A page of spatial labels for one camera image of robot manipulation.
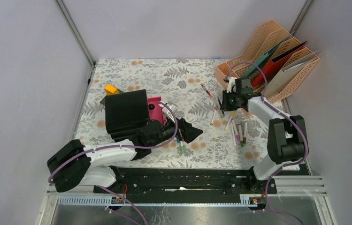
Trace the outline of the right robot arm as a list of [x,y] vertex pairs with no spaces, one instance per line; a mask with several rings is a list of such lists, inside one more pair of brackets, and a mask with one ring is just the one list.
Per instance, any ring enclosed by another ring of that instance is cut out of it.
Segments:
[[222,111],[244,109],[268,127],[267,155],[255,166],[246,180],[252,193],[260,192],[265,181],[285,166],[298,165],[308,155],[305,121],[275,108],[260,93],[252,90],[250,80],[232,77],[222,92]]

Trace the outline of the black pen holder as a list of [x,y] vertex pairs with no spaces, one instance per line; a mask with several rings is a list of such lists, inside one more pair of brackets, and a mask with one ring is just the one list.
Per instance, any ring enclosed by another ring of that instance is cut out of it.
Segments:
[[115,142],[127,139],[150,120],[147,99],[146,90],[135,90],[105,96],[100,101],[106,131]]

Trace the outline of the peach file organizer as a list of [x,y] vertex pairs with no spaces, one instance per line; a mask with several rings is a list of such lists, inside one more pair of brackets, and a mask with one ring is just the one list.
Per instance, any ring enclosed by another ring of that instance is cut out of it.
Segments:
[[260,24],[242,53],[216,66],[214,77],[226,89],[225,78],[249,79],[255,93],[266,90],[265,97],[277,103],[292,95],[320,60],[273,20]]

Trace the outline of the pink drawer tray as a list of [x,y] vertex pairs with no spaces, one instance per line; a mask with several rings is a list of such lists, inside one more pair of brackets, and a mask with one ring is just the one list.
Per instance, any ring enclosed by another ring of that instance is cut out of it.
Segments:
[[157,120],[162,125],[164,125],[166,120],[164,119],[162,107],[158,104],[158,101],[161,101],[161,100],[162,100],[161,97],[149,97],[147,99],[148,112],[149,112],[149,118],[151,120]]

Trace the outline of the red thin pen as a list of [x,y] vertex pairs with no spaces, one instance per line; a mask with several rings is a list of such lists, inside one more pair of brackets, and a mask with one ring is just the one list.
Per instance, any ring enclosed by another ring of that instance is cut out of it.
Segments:
[[210,97],[213,98],[213,95],[209,92],[209,90],[205,87],[203,83],[200,84],[202,89],[206,92],[206,94]]

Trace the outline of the red notebook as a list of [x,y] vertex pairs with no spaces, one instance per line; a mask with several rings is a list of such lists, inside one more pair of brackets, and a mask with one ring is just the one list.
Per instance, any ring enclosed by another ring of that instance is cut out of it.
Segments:
[[284,66],[284,64],[289,60],[289,58],[296,52],[302,50],[306,45],[306,42],[299,42],[295,39],[290,39],[282,43],[278,49],[275,51],[271,59],[269,59],[264,66],[259,67],[267,81],[276,75],[276,73]]

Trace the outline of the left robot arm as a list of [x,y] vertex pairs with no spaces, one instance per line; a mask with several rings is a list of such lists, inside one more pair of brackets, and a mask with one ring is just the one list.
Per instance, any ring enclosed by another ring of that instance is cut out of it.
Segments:
[[176,122],[168,120],[164,125],[149,120],[129,138],[107,145],[83,145],[74,139],[48,159],[48,181],[59,193],[90,185],[116,193],[123,181],[113,167],[115,162],[142,159],[174,138],[191,143],[201,134],[203,130],[180,118]]

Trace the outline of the teal folder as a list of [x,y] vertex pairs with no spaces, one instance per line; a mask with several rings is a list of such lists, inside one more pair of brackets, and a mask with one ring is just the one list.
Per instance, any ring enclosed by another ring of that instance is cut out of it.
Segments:
[[275,53],[278,47],[292,37],[292,34],[293,33],[290,34],[283,30],[272,32],[259,49],[259,52],[255,55],[253,65],[251,65],[240,78],[246,79],[252,76],[257,71],[257,67],[262,67]]

